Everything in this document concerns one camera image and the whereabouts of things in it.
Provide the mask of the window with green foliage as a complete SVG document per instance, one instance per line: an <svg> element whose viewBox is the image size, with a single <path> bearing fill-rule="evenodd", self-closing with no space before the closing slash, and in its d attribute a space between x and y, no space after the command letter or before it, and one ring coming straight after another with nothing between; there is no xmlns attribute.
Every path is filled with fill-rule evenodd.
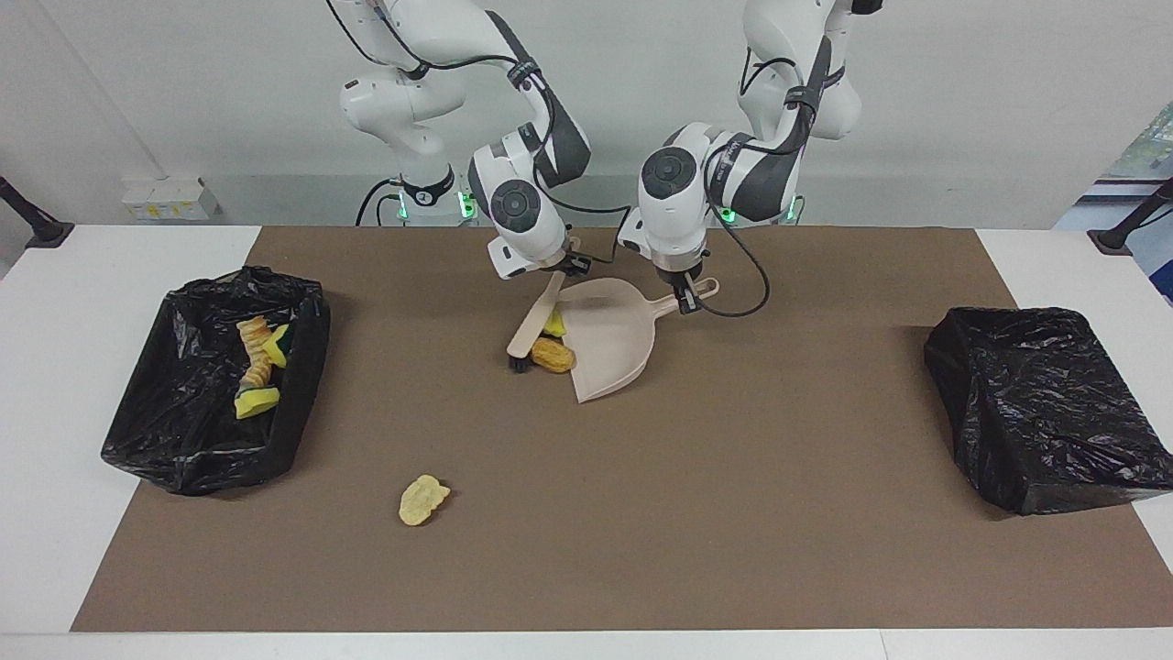
<svg viewBox="0 0 1173 660"><path fill-rule="evenodd" d="M1101 175L1104 181L1157 182L1173 177L1173 102L1166 104L1123 155Z"/></svg>

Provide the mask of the beige plastic dustpan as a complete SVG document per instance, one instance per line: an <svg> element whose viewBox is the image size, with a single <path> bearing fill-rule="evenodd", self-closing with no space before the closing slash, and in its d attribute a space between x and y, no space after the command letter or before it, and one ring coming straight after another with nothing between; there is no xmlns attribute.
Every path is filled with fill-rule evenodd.
<svg viewBox="0 0 1173 660"><path fill-rule="evenodd" d="M590 402L640 376L655 348L656 322L680 308L674 295L649 300L628 280L594 279L561 290L556 309L565 326L562 341L576 358L576 401Z"/></svg>

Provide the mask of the brown oval bread roll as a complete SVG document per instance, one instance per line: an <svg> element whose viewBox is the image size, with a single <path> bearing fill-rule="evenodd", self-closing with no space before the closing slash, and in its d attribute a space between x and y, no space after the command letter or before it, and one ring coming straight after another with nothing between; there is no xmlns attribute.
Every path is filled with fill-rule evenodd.
<svg viewBox="0 0 1173 660"><path fill-rule="evenodd" d="M574 351L548 335L541 335L533 343L531 360L533 365L540 365L542 369L552 373L567 373L576 365Z"/></svg>

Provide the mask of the pale yellow bread chunk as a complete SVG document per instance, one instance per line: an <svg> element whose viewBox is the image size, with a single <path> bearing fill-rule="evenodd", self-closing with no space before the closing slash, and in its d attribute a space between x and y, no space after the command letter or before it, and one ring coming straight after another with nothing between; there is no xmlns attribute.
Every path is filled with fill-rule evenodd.
<svg viewBox="0 0 1173 660"><path fill-rule="evenodd" d="M445 505L452 490L433 475L421 475L400 494L398 517L405 525L414 528L427 523L433 513Z"/></svg>

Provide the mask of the white wall socket box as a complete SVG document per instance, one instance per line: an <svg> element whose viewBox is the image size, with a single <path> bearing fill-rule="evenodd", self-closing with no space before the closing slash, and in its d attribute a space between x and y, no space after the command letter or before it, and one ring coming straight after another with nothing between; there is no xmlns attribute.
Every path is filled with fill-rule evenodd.
<svg viewBox="0 0 1173 660"><path fill-rule="evenodd" d="M203 177L123 181L123 188L122 205L134 220L209 222L222 212Z"/></svg>

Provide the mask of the brown table mat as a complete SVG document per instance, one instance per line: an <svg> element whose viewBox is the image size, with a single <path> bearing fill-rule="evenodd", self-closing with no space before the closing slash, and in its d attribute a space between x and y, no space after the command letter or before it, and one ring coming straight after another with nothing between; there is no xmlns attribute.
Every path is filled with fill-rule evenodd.
<svg viewBox="0 0 1173 660"><path fill-rule="evenodd" d="M923 343L1013 304L972 231L766 227L746 319L667 317L640 377L578 404L511 373L544 287L484 231L267 227L323 284L296 464L238 494L138 487L72 628L537 631L1173 626L1135 510L1002 513L954 465ZM452 492L398 517L421 475Z"/></svg>

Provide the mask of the open bin with black bag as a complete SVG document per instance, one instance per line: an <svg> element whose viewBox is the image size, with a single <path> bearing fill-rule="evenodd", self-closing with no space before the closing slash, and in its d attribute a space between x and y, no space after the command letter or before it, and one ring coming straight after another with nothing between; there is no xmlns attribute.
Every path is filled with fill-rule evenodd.
<svg viewBox="0 0 1173 660"><path fill-rule="evenodd" d="M271 372L280 404L235 419L250 365L236 324L290 325L289 367ZM267 267L189 281L160 304L106 434L106 464L179 496L256 487L292 467L325 368L331 309L323 284Z"/></svg>

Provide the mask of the beige hand brush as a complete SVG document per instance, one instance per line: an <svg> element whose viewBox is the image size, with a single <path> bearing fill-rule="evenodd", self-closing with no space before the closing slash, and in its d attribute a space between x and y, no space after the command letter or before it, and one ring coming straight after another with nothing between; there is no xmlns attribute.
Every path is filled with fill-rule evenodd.
<svg viewBox="0 0 1173 660"><path fill-rule="evenodd" d="M507 345L507 355L510 356L510 370L524 373L531 366L533 343L541 336L545 328L545 322L552 317L554 308L558 302L560 291L565 283L567 275L562 271L555 271L550 280L545 284L537 300L533 302L533 308L527 312L523 321L518 325L511 341Z"/></svg>

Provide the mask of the bin covered by black bag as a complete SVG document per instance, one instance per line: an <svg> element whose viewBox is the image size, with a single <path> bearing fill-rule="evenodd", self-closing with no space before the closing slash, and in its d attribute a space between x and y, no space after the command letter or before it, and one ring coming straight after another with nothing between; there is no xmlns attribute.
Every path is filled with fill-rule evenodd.
<svg viewBox="0 0 1173 660"><path fill-rule="evenodd" d="M1173 494L1173 454L1082 313L956 306L923 360L954 463L988 504L1067 513Z"/></svg>

